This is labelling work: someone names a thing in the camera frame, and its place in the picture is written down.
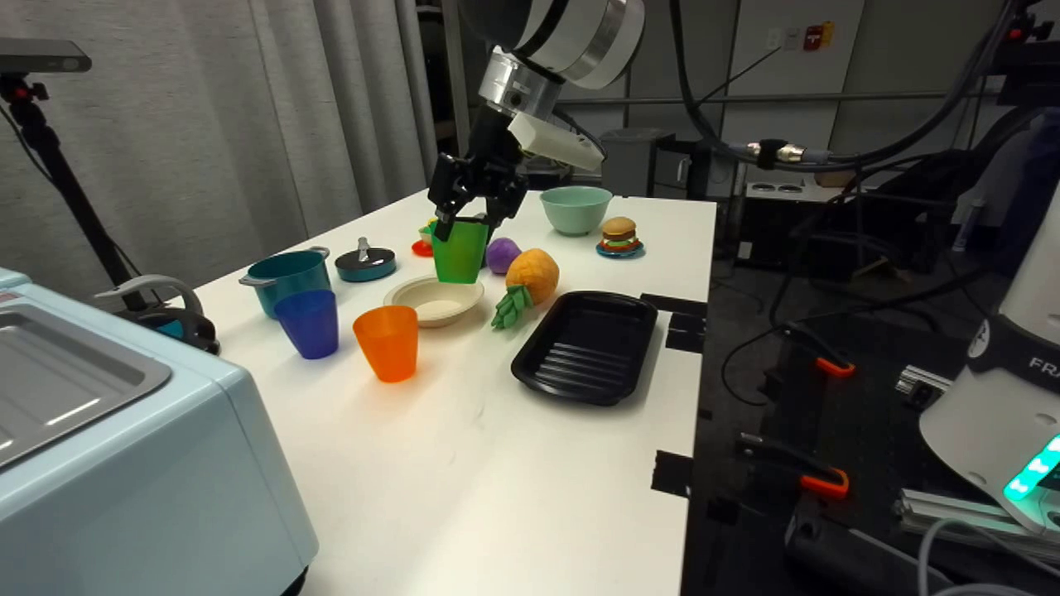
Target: green bowl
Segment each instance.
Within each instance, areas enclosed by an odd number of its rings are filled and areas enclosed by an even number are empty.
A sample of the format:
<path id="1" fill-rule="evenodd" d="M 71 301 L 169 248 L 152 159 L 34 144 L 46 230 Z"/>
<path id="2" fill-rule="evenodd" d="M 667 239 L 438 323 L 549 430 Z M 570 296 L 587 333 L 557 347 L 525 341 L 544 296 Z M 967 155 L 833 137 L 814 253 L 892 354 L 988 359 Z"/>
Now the green bowl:
<path id="1" fill-rule="evenodd" d="M 608 190 L 601 187 L 557 187 L 541 197 L 557 237 L 594 237 L 603 221 Z"/>

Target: plastic cup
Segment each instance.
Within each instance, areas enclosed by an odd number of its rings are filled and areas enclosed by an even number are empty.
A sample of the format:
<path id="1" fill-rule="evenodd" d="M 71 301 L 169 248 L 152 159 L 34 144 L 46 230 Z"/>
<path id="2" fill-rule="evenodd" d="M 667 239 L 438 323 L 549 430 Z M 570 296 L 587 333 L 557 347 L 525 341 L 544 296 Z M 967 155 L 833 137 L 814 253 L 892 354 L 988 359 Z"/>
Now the plastic cup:
<path id="1" fill-rule="evenodd" d="M 383 305 L 355 323 L 357 344 L 378 381 L 398 384 L 419 376 L 419 312 Z"/>
<path id="2" fill-rule="evenodd" d="M 430 237 L 433 274 L 444 284 L 470 284 L 483 267 L 483 256 L 489 245 L 489 226 L 483 221 L 454 221 L 449 239 L 442 241 Z"/>
<path id="3" fill-rule="evenodd" d="M 557 187 L 541 197 L 544 215 L 557 237 L 594 237 L 601 231 L 608 190 L 601 187 Z"/>
<path id="4" fill-rule="evenodd" d="M 251 284 L 260 293 L 262 312 L 276 318 L 276 305 L 287 296 L 303 293 L 328 293 L 328 248 L 309 248 L 309 253 L 284 253 L 266 262 L 256 262 L 241 284 Z"/>
<path id="5" fill-rule="evenodd" d="M 303 293 L 276 305 L 276 318 L 305 361 L 338 350 L 338 312 L 332 293 Z"/>

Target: orange cup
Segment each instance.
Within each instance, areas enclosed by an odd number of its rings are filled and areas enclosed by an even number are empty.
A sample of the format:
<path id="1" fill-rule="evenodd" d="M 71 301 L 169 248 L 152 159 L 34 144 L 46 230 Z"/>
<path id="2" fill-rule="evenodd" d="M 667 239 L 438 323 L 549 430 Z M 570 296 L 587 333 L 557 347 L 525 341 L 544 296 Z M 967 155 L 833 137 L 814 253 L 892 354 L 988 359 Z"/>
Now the orange cup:
<path id="1" fill-rule="evenodd" d="M 383 305 L 355 323 L 357 344 L 378 381 L 398 384 L 419 376 L 419 312 Z"/>

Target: bowl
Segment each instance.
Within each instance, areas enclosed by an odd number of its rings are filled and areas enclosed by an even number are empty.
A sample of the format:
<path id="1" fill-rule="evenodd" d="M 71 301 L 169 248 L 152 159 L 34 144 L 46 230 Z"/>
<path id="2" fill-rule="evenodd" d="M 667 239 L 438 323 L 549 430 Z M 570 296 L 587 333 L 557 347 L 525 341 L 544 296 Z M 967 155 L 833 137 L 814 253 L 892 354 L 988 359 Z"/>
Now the bowl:
<path id="1" fill-rule="evenodd" d="M 608 190 L 601 187 L 557 187 L 541 197 L 544 215 L 557 237 L 594 237 L 603 221 Z"/>
<path id="2" fill-rule="evenodd" d="M 419 312 L 421 329 L 444 325 L 470 312 L 483 298 L 479 284 L 442 284 L 438 279 L 413 279 L 389 296 L 389 305 Z"/>

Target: yellow food toy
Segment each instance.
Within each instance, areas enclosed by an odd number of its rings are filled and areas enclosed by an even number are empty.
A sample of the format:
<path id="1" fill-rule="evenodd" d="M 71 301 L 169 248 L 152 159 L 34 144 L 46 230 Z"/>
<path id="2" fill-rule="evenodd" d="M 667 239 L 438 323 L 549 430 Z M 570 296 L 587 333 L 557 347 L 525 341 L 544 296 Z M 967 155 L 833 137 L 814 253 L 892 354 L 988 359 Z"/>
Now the yellow food toy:
<path id="1" fill-rule="evenodd" d="M 560 284 L 560 264 L 554 256 L 530 248 L 517 256 L 505 274 L 506 296 L 497 305 L 495 329 L 514 329 L 530 305 L 546 305 Z"/>

